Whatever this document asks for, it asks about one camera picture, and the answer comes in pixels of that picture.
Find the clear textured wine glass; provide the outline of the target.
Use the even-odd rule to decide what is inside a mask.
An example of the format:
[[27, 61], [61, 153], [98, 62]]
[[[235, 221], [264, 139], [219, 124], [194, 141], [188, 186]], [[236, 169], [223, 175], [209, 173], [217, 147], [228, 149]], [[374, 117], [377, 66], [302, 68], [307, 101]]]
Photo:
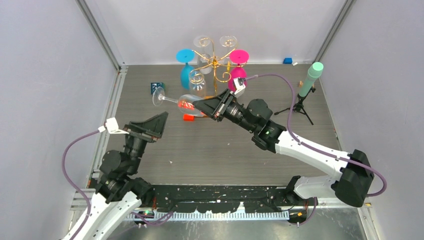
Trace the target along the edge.
[[198, 70], [192, 70], [189, 75], [189, 92], [192, 95], [204, 98], [207, 95], [205, 76]]

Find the clear stemmed wine glass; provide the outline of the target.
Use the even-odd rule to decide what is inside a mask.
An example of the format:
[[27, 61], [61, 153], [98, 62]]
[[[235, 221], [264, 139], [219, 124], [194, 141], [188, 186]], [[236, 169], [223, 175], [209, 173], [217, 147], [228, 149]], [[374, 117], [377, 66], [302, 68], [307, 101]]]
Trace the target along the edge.
[[195, 108], [193, 102], [204, 100], [203, 98], [193, 95], [193, 94], [184, 94], [181, 95], [178, 99], [170, 98], [165, 96], [165, 90], [162, 87], [158, 87], [152, 94], [152, 102], [154, 106], [160, 106], [163, 101], [168, 101], [171, 103], [175, 103], [178, 109], [187, 115], [191, 115], [194, 117], [204, 117], [205, 114], [201, 112], [199, 109]]

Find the blue wine glass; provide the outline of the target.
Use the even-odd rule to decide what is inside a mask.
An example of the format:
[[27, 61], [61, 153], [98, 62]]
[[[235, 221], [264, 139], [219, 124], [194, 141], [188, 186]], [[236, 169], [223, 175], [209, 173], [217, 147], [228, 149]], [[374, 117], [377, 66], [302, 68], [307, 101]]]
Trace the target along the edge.
[[190, 81], [189, 74], [194, 69], [194, 67], [190, 65], [190, 62], [195, 58], [195, 53], [191, 49], [185, 48], [178, 51], [175, 57], [179, 63], [184, 64], [180, 72], [180, 83], [184, 89], [188, 90]]

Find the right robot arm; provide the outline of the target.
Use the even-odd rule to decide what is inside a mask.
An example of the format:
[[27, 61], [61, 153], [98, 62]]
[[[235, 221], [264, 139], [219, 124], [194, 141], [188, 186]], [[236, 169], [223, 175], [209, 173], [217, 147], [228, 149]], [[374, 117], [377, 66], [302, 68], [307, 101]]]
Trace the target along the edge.
[[331, 149], [290, 132], [272, 121], [272, 110], [260, 98], [244, 106], [230, 90], [225, 90], [192, 104], [217, 122], [228, 119], [252, 133], [251, 139], [258, 148], [295, 158], [325, 173], [318, 177], [292, 177], [285, 190], [285, 198], [291, 205], [317, 197], [338, 198], [356, 208], [363, 206], [375, 176], [364, 152]]

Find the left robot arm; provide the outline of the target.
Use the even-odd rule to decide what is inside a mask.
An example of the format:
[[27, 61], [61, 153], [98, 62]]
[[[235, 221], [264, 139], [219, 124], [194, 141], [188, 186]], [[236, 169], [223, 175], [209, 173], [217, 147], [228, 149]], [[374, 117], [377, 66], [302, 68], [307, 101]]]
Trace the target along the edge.
[[148, 207], [154, 201], [154, 187], [143, 178], [132, 176], [138, 172], [147, 144], [162, 138], [168, 115], [164, 111], [145, 121], [131, 121], [123, 128], [119, 128], [114, 117], [108, 118], [96, 131], [78, 138], [107, 132], [124, 135], [125, 144], [122, 151], [109, 150], [103, 155], [99, 167], [101, 176], [91, 198], [75, 185], [66, 169], [62, 169], [66, 180], [86, 202], [85, 211], [64, 239], [106, 240], [133, 210]]

